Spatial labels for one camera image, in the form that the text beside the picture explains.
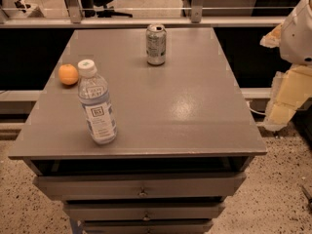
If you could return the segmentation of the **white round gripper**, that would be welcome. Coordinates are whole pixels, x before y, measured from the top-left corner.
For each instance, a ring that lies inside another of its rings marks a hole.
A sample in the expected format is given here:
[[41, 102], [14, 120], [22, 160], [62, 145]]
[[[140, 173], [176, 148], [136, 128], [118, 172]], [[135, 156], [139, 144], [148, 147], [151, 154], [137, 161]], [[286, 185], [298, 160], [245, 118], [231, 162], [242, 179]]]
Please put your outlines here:
[[285, 128], [298, 108], [312, 97], [311, 1], [300, 0], [283, 25], [280, 23], [260, 40], [266, 48], [280, 45], [281, 58], [292, 63], [287, 72], [278, 71], [272, 81], [263, 121], [264, 128], [271, 132]]

